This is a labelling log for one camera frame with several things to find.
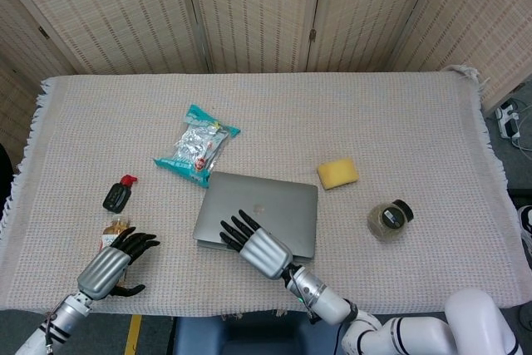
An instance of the laptop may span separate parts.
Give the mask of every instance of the laptop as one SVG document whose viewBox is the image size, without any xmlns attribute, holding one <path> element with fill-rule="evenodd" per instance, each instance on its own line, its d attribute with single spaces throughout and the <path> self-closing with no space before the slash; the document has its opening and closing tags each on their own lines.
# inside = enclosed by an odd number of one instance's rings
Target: laptop
<svg viewBox="0 0 532 355">
<path fill-rule="evenodd" d="M 241 219 L 239 210 L 283 241 L 298 261 L 313 258 L 318 217 L 316 186 L 213 172 L 194 229 L 198 245 L 233 251 L 219 237 L 223 230 L 219 222 L 233 225 L 231 215 Z"/>
</svg>

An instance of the small bottle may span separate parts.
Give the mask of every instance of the small bottle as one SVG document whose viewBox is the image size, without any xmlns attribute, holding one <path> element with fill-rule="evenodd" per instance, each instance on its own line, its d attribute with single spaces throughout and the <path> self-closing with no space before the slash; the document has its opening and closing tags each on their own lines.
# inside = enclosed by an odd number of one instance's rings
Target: small bottle
<svg viewBox="0 0 532 355">
<path fill-rule="evenodd" d="M 137 179 L 131 175 L 125 175 L 120 180 L 120 183 L 115 183 L 109 193 L 107 193 L 106 199 L 103 200 L 103 208 L 118 214 L 122 212 L 126 206 L 127 200 L 131 196 L 131 186 Z"/>
<path fill-rule="evenodd" d="M 408 222 L 414 219 L 411 208 L 402 200 L 376 206 L 367 216 L 367 227 L 382 241 L 400 237 Z"/>
<path fill-rule="evenodd" d="M 113 215 L 111 220 L 111 226 L 106 227 L 101 235 L 100 250 L 109 247 L 113 241 L 118 237 L 120 233 L 130 227 L 130 221 L 122 214 Z M 123 274 L 117 285 L 123 286 L 126 280 L 126 274 Z"/>
</svg>

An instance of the power strip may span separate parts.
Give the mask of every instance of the power strip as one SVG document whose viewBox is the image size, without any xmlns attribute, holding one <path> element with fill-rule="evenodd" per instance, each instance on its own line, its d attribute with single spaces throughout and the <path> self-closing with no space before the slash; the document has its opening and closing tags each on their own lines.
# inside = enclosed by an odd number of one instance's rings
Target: power strip
<svg viewBox="0 0 532 355">
<path fill-rule="evenodd" d="M 517 124 L 519 114 L 512 103 L 508 101 L 502 103 L 500 107 L 495 110 L 495 116 L 497 117 L 500 136 L 503 139 L 514 141 L 521 137 Z"/>
</svg>

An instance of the yellow floor marking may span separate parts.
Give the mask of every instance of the yellow floor marking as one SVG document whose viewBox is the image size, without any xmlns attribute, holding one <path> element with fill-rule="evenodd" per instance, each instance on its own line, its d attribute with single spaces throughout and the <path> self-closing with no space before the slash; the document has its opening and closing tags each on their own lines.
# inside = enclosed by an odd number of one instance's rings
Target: yellow floor marking
<svg viewBox="0 0 532 355">
<path fill-rule="evenodd" d="M 127 334 L 126 350 L 124 355 L 136 355 L 136 344 L 139 341 L 141 315 L 132 315 L 130 323 L 130 332 Z"/>
</svg>

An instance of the black robotic finger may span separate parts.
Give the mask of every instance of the black robotic finger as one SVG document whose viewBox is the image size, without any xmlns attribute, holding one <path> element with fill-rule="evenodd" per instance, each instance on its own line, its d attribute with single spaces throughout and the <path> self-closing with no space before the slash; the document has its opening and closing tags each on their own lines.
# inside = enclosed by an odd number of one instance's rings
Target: black robotic finger
<svg viewBox="0 0 532 355">
<path fill-rule="evenodd" d="M 134 288 L 125 288 L 121 286 L 115 286 L 111 289 L 109 294 L 115 295 L 117 297 L 131 297 L 133 295 L 140 293 L 145 288 L 146 286 L 144 284 L 139 284 L 138 286 L 135 286 Z"/>
<path fill-rule="evenodd" d="M 247 237 L 241 234 L 233 226 L 230 226 L 229 224 L 227 224 L 227 222 L 225 222 L 224 220 L 222 220 L 220 223 L 224 227 L 224 229 L 227 230 L 227 233 L 231 234 L 235 239 L 239 241 L 239 243 L 241 243 L 242 245 L 246 244 L 246 242 L 248 241 Z"/>
<path fill-rule="evenodd" d="M 126 239 L 126 241 L 122 244 L 120 249 L 124 251 L 126 254 L 129 254 L 140 243 L 144 243 L 148 240 L 152 240 L 155 237 L 157 236 L 155 236 L 154 234 L 146 234 L 146 233 L 132 234 L 130 237 Z"/>
<path fill-rule="evenodd" d="M 138 244 L 135 248 L 133 248 L 132 251 L 129 252 L 129 255 L 131 257 L 129 265 L 133 264 L 136 259 L 139 258 L 148 248 L 155 247 L 159 244 L 160 242 L 156 240 L 148 240 L 144 243 Z"/>
<path fill-rule="evenodd" d="M 132 240 L 135 240 L 137 237 L 141 237 L 143 234 L 144 233 L 134 233 L 131 236 L 125 237 L 116 247 L 124 251 L 124 248 L 128 243 L 130 243 Z"/>
<path fill-rule="evenodd" d="M 249 227 L 251 227 L 251 229 L 257 231 L 260 229 L 260 224 L 258 224 L 257 222 L 255 222 L 249 215 L 247 215 L 245 212 L 243 212 L 242 210 L 239 210 L 239 214 L 240 216 L 242 217 L 242 219 L 244 220 L 244 222 L 246 224 L 249 225 Z"/>
<path fill-rule="evenodd" d="M 248 236 L 248 239 L 254 233 L 249 227 L 247 227 L 245 224 L 240 222 L 240 220 L 237 217 L 232 216 L 231 220 L 233 221 L 233 223 L 236 225 L 237 228 L 242 230 L 242 233 L 244 233 L 246 236 Z"/>
<path fill-rule="evenodd" d="M 232 249 L 234 249 L 235 251 L 237 252 L 240 252 L 240 250 L 242 249 L 242 245 L 240 245 L 240 243 L 237 243 L 236 241 L 234 241 L 233 239 L 231 239 L 227 234 L 225 234 L 224 232 L 220 232 L 219 233 L 219 237 L 222 238 L 222 240 L 229 246 L 231 247 Z"/>
<path fill-rule="evenodd" d="M 118 235 L 116 239 L 113 240 L 113 242 L 111 243 L 111 247 L 114 247 L 116 249 L 119 248 L 119 246 L 124 242 L 126 237 L 129 234 L 133 233 L 135 229 L 136 229 L 135 226 L 131 226 L 130 228 L 127 228 L 126 230 L 124 230 L 122 233 Z"/>
</svg>

